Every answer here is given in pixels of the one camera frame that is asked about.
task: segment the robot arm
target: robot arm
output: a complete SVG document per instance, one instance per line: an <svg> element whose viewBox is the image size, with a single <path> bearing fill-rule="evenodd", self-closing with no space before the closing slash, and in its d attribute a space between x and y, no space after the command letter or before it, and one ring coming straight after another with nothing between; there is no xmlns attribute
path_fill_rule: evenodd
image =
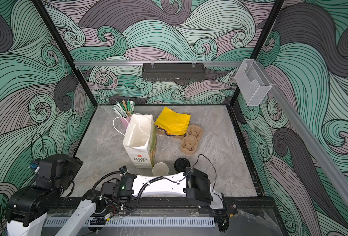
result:
<svg viewBox="0 0 348 236"><path fill-rule="evenodd" d="M38 183L35 186L18 190L9 200L6 218L10 236L39 236L49 206L57 201L63 191L68 188L69 183L82 165L82 162L76 158L65 159L68 162L63 162L60 158L48 157L47 159L46 162L51 164L40 165L41 172L37 178ZM150 181L157 177L129 174L125 167L121 169L124 170L124 175L120 181L116 183L104 182L100 192L101 197L108 196L110 199L117 199L120 202L121 210L123 210L123 205L138 198L139 192L142 192L140 197L171 194L186 197L189 205L210 206L214 210L224 208L219 197L220 194L216 195L212 192L208 175L195 168L187 167L186 172L163 176L160 180L152 183ZM91 193L92 191L89 190L85 194L84 197L87 199L80 202L56 236L77 235L85 221L96 211L96 199L95 196L89 196L89 194L92 195Z"/></svg>
<svg viewBox="0 0 348 236"><path fill-rule="evenodd" d="M40 160L36 185L21 188L7 203L9 235L40 235L49 207L69 187L82 164L78 158L65 154Z"/></svg>

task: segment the black cable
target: black cable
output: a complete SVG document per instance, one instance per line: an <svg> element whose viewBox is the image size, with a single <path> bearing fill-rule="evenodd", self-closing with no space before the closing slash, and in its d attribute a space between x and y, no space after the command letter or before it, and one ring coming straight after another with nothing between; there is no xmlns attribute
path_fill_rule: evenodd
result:
<svg viewBox="0 0 348 236"><path fill-rule="evenodd" d="M82 236L90 235L90 234L95 233L95 232L96 232L96 231L92 231L92 232L86 233L86 234L84 234L84 235L82 235Z"/></svg>
<svg viewBox="0 0 348 236"><path fill-rule="evenodd" d="M100 182L102 182L105 178L107 178L107 177L109 177L109 176L111 176L111 175L114 175L114 174L123 174L123 172L114 171L114 172L108 173L107 175L101 177L101 178L94 184L94 186L93 186L93 188L92 188L93 195L94 195L95 197L100 197L100 196L101 196L101 195L96 194L96 192L95 192L95 188L98 186L98 184L100 184ZM121 207L121 205L120 205L119 203L117 203L116 201L112 200L111 198L109 198L109 197L107 197L107 196L102 196L102 198L104 198L106 201L112 203L113 205L115 205L115 206L117 206L117 207Z"/></svg>
<svg viewBox="0 0 348 236"><path fill-rule="evenodd" d="M68 197L69 197L70 195L72 195L72 193L73 193L73 190L74 190L74 181L72 181L71 183L73 184L72 190L71 190L70 193L63 199L63 201L65 201L66 199L68 199Z"/></svg>
<svg viewBox="0 0 348 236"><path fill-rule="evenodd" d="M93 188L92 188L93 195L94 195L95 197L100 197L100 195L96 194L96 192L95 192L95 188L98 186L98 184L100 184L100 182L102 182L105 178L107 178L107 177L109 177L109 176L111 176L111 175L114 175L114 174L123 174L123 173L120 172L120 171L114 171L114 172L108 173L107 175L101 177L101 178L94 184L94 186L93 186ZM143 191L145 190L145 188L146 188L148 185L150 185L151 183L154 183L154 182L156 182L156 181L158 181L158 180L161 180L161 179L167 179L167 180L169 180L169 181L171 181L171 182L175 182L175 181L172 181L172 180L170 180L170 179L168 179L168 178L165 178L165 177L163 177L163 176L159 176L159 177L156 177L156 178L154 178L154 179L151 179L151 180L149 180L148 182L146 182L146 183L142 186L142 188L140 189L140 192L139 192L138 195L137 195L137 200L136 200L136 204L135 204L134 208L130 208L129 206L124 206L124 205L123 205L123 208L125 208L126 210L129 210L129 211L136 211L137 208L138 208L138 206L139 206L139 202L140 202L141 195L142 195ZM117 206L117 207L121 207L121 204L119 204L119 203L117 203L116 201L114 201L114 200L112 199L112 197L108 197L108 196L104 196L104 195L103 195L102 198L104 198L106 201L108 201L109 203L112 203L113 205L115 205L115 206Z"/></svg>
<svg viewBox="0 0 348 236"><path fill-rule="evenodd" d="M196 165L196 163L199 161L199 157L202 154L199 154L198 159L196 160L195 164L191 167L191 169L187 172L187 174L183 177L183 179L185 179L187 177L187 175L191 172L191 170L194 168L194 166Z"/></svg>
<svg viewBox="0 0 348 236"><path fill-rule="evenodd" d="M4 232L4 234L5 234L5 236L8 236L8 234L7 234L7 224L6 224L6 229L4 229L4 226L2 225L2 218L3 217L5 217L5 215L6 215L6 211L7 211L7 207L4 209L4 211L2 212L2 216L1 216L1 229L2 229L2 231Z"/></svg>
<svg viewBox="0 0 348 236"><path fill-rule="evenodd" d="M38 175L35 174L34 177L33 177L33 179L27 184L27 186L32 186L33 183L36 181L37 178L38 178Z"/></svg>
<svg viewBox="0 0 348 236"><path fill-rule="evenodd" d="M225 220L225 219L227 219L227 218L229 218L229 217L230 217L230 215L228 215L228 216L222 218L221 220L217 220L217 221L215 221L215 224L216 224L216 223L219 223L220 221L223 221L223 220Z"/></svg>
<svg viewBox="0 0 348 236"><path fill-rule="evenodd" d="M107 220L105 218L101 218L101 217L94 217L91 221L90 224L91 225L104 225L107 223Z"/></svg>
<svg viewBox="0 0 348 236"><path fill-rule="evenodd" d="M203 157L205 157L205 159L207 159L207 160L209 161L209 163L212 165L213 169L215 170L215 182L213 183L212 192L213 192L214 194L216 194L216 195L220 198L222 204L225 205L225 204L224 204L224 201L222 200L222 198L221 198L217 193L215 193L215 191L214 191L215 185L216 185L216 179L217 179L217 171L216 171L216 168L215 168L215 166L212 164L212 162L211 162L206 156L204 156L203 154L199 154L199 156L198 156L198 158L197 158L195 164L191 167L191 169L187 172L187 174L184 176L183 179L185 179L185 178L187 177L187 175L191 172L191 170L194 168L194 166L196 165L196 163L198 163L200 155L202 155Z"/></svg>
<svg viewBox="0 0 348 236"><path fill-rule="evenodd" d="M41 157L42 159L43 159L43 156L44 156L44 140L43 140L43 136L40 133L38 133L38 132L33 134L32 138L31 138L31 157L32 157L33 161L35 162L35 164L37 166L39 166L38 163L36 162L35 158L33 157L33 150L32 150L33 138L35 137L36 134L40 135L40 138L41 138L41 144L42 144L42 149L43 149L43 154L42 154L42 157Z"/></svg>
<svg viewBox="0 0 348 236"><path fill-rule="evenodd" d="M110 179L110 180L107 180L106 182L110 182L111 180L120 181L120 180L119 180L119 179L117 179L117 178L112 178L112 179Z"/></svg>

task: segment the clear acrylic holder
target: clear acrylic holder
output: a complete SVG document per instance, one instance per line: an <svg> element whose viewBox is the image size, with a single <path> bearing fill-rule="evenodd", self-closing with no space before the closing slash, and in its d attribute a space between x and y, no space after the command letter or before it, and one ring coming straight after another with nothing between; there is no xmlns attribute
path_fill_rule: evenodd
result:
<svg viewBox="0 0 348 236"><path fill-rule="evenodd" d="M271 89L267 73L260 62L254 59L244 59L235 75L235 81L240 88L247 106L259 106Z"/></svg>

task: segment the white paper cup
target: white paper cup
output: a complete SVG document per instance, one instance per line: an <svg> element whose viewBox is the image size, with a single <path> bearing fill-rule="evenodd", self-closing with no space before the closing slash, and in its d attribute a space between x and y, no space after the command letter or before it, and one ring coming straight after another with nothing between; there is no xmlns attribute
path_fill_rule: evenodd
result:
<svg viewBox="0 0 348 236"><path fill-rule="evenodd" d="M166 176L169 173L169 167L166 163L159 162L152 169L153 176Z"/></svg>

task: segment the paper bag handle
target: paper bag handle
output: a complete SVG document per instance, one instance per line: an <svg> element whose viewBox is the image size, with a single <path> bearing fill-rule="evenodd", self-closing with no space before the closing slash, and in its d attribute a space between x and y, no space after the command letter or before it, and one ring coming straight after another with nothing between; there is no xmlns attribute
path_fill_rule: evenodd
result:
<svg viewBox="0 0 348 236"><path fill-rule="evenodd" d="M141 121L138 122L138 127L140 128L141 132L143 132L144 134L148 135L147 133L145 133L145 132L143 131L143 129L141 129L140 123L141 123Z"/></svg>
<svg viewBox="0 0 348 236"><path fill-rule="evenodd" d="M127 119L125 119L123 116L118 116L118 117L115 117L115 118L112 120L112 125L114 126L115 129L116 129L116 127L115 127L115 120L116 120L117 118L123 118L123 119L128 123L128 125L129 125L129 122L128 122ZM143 131L143 129L141 129L140 123L141 123L141 122L139 121L139 122L138 122L138 127L140 128L140 130L141 130L144 134L148 135L147 133L145 133L145 132ZM118 129L116 129L116 131L118 131L119 133L121 133L122 135L124 135L124 137L127 138L127 136L126 136L125 134L123 134L122 132L120 132Z"/></svg>
<svg viewBox="0 0 348 236"><path fill-rule="evenodd" d="M128 123L128 125L129 125L129 122L128 122L127 119L125 119L123 116L118 116L118 117L115 117L115 118L112 120L112 125L114 126L115 129L116 129L116 127L115 127L115 120L116 120L117 118L123 118L123 119ZM122 132L120 132L118 129L116 129L116 131L118 131L119 133L121 133L122 135L124 135L124 137L127 138L127 136L126 136L125 134L123 134Z"/></svg>

